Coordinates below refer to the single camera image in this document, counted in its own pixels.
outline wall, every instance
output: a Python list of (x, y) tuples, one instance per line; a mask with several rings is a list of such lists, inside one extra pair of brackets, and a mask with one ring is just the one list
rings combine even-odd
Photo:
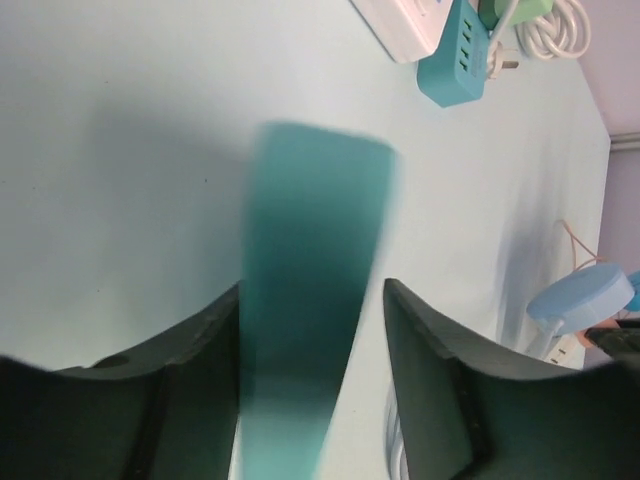
[(580, 63), (607, 129), (611, 134), (638, 132), (640, 2), (581, 1), (591, 19), (593, 39)]
[(640, 151), (611, 154), (605, 190), (599, 253), (640, 270)]

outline blue round object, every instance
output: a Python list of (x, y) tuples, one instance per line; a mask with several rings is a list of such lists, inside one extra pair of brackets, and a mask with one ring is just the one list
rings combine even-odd
[(564, 320), (559, 335), (590, 328), (615, 315), (633, 298), (622, 269), (601, 263), (578, 270), (543, 290), (527, 306), (531, 318), (542, 324)]
[(629, 312), (640, 312), (640, 270), (629, 275), (629, 281), (635, 291), (633, 299), (624, 307)]

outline tabletop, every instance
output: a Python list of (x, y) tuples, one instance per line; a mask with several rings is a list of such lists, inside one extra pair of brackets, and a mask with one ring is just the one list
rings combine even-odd
[(571, 268), (558, 221), (597, 246), (609, 139), (576, 62), (522, 59), (481, 101), (443, 110), (348, 0), (24, 0), (0, 11), (5, 354), (88, 365), (236, 281), (246, 163), (265, 121), (397, 149), (320, 478), (386, 478), (384, 278), (520, 347), (533, 332), (526, 303)]

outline white table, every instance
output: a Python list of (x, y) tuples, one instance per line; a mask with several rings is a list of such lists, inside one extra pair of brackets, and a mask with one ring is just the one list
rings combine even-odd
[(383, 279), (523, 343), (526, 302), (570, 269), (556, 221), (597, 245), (609, 142), (575, 62), (442, 110), (347, 0), (54, 3), (0, 8), (4, 353), (90, 364), (235, 281), (264, 121), (381, 137), (402, 162), (320, 477), (382, 480)]

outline table surface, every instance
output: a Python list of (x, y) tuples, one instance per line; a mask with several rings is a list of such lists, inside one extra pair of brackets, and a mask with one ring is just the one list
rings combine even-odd
[(526, 303), (570, 270), (558, 220), (597, 246), (609, 140), (576, 62), (523, 60), (480, 102), (442, 110), (347, 0), (23, 0), (1, 11), (3, 353), (88, 365), (236, 281), (246, 160), (265, 121), (398, 150), (320, 478), (386, 478), (385, 277), (521, 346)]

